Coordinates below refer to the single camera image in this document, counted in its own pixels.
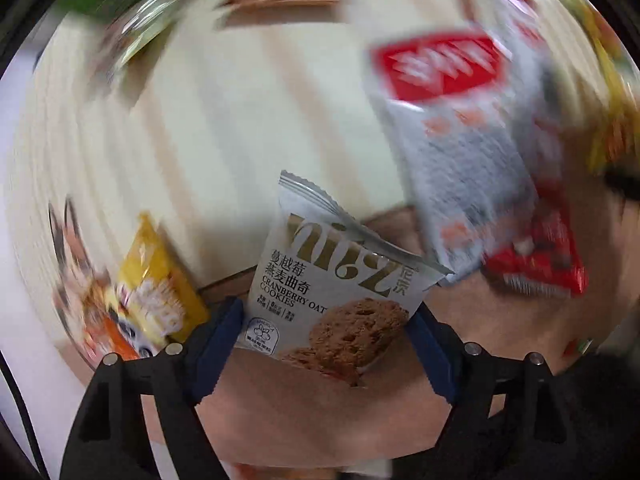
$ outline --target black cable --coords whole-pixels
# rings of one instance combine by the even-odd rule
[[[20,388],[18,388],[18,384],[15,382],[14,375],[11,373],[9,365],[4,360],[4,356],[2,355],[1,351],[0,372],[2,372],[6,384],[7,386],[9,386],[9,391],[11,391],[12,396],[14,396],[15,405],[18,408],[18,413],[20,413],[22,425],[24,426],[24,432],[27,434],[29,446],[31,447],[33,459],[36,461],[38,471],[45,480],[50,480],[49,473],[47,472],[47,466],[45,465],[42,453],[40,452],[40,446],[38,445],[36,433],[35,431],[33,431],[33,424],[31,423],[31,418],[29,417],[27,405],[24,403],[24,399],[22,398],[22,394],[20,393]]]

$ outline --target cranberry oat cookie package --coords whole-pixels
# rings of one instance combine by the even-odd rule
[[[238,345],[355,384],[448,269],[385,242],[282,172]]]
[[[504,46],[475,24],[378,44],[370,95],[415,203],[427,252],[455,275],[508,245],[536,201],[505,108]]]

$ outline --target cartoon character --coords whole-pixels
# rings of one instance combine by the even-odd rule
[[[117,293],[122,305],[137,305],[138,316],[145,320],[145,325],[152,326],[153,332],[160,338],[165,339],[182,329],[184,307],[175,293],[175,283],[170,273],[167,279],[159,282],[145,278],[134,290],[120,283]]]
[[[94,365],[109,352],[117,352],[123,359],[137,358],[107,315],[104,291],[111,281],[109,273],[96,272],[89,260],[69,197],[65,200],[64,223],[49,203],[49,225],[60,274],[53,302],[65,331]]]
[[[105,292],[105,307],[110,319],[115,323],[124,338],[136,349],[140,357],[151,357],[161,351],[162,347],[153,345],[140,330],[131,322],[130,312],[122,303],[114,286],[109,286]]]

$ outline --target red snack package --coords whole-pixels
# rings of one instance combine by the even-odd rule
[[[529,236],[487,258],[484,268],[525,294],[579,296],[588,277],[575,248],[566,200],[557,187],[536,189],[540,200]]]

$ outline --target wooden table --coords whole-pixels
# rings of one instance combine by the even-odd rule
[[[226,20],[220,1],[187,0],[180,22],[110,94],[88,83],[97,32],[82,19],[63,21],[36,69],[15,141],[8,217],[34,307],[85,381],[90,370],[50,302],[57,279],[50,201],[60,210],[73,197],[92,263],[112,275],[144,208],[197,286],[255,265],[283,168],[417,250],[398,170],[363,91],[363,49],[387,35],[462,23],[455,2],[348,0],[336,14]],[[603,339],[640,295],[640,239],[637,210],[584,171],[586,132],[605,95],[593,53],[558,2],[536,1],[562,75],[566,183],[590,286],[576,300],[539,300],[500,295],[476,273],[434,289],[428,304],[463,340],[514,358],[537,350],[558,371],[571,362],[562,357],[569,340]],[[235,350],[198,413],[220,458],[232,462],[341,465],[434,444],[449,407],[407,339],[364,378],[367,388],[348,388]],[[159,438],[152,414],[149,426]]]

